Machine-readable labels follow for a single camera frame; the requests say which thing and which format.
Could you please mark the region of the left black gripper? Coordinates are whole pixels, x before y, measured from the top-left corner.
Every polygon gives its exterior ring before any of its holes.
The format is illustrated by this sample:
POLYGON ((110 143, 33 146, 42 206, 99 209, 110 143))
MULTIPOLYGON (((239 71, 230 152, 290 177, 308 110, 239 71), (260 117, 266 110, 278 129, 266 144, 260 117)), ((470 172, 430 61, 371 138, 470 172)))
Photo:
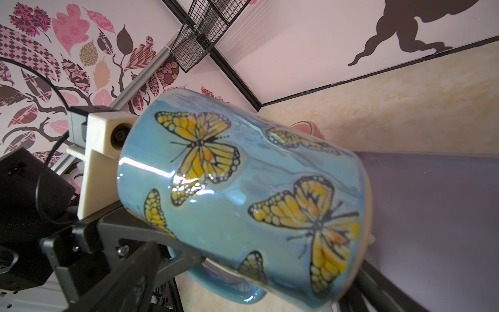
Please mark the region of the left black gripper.
POLYGON ((1 289, 23 291, 54 274, 74 304, 128 255, 154 242, 171 250, 155 271, 154 287, 205 261, 201 252, 156 230, 124 207, 97 222, 79 224, 70 209, 75 188, 25 148, 1 156, 1 289))

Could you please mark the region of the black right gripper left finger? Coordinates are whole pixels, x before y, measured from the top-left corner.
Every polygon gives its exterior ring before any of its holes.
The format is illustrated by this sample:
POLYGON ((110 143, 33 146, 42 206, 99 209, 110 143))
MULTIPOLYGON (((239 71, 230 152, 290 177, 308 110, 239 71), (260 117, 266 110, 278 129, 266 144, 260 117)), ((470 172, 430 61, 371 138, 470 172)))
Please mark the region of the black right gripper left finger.
POLYGON ((160 264, 158 244, 146 243, 66 311, 174 311, 152 302, 160 264))

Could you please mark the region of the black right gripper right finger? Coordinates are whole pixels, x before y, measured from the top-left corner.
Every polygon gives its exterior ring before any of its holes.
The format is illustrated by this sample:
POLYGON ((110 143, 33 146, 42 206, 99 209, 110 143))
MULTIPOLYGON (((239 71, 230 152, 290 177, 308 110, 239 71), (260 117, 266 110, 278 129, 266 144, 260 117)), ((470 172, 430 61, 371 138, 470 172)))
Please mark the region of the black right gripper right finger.
POLYGON ((428 311, 389 281, 369 262, 363 261, 352 286, 338 301, 338 311, 428 311))

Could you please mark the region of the blue butterfly mug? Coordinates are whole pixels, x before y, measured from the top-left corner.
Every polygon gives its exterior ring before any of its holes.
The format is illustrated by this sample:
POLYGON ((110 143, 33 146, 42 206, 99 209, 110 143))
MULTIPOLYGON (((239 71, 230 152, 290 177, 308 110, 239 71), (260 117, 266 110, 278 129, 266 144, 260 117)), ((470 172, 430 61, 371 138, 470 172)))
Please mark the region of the blue butterfly mug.
POLYGON ((359 157, 187 89, 156 99, 118 161, 123 206, 200 251, 191 278, 239 304, 339 300, 363 262, 372 191, 359 157))

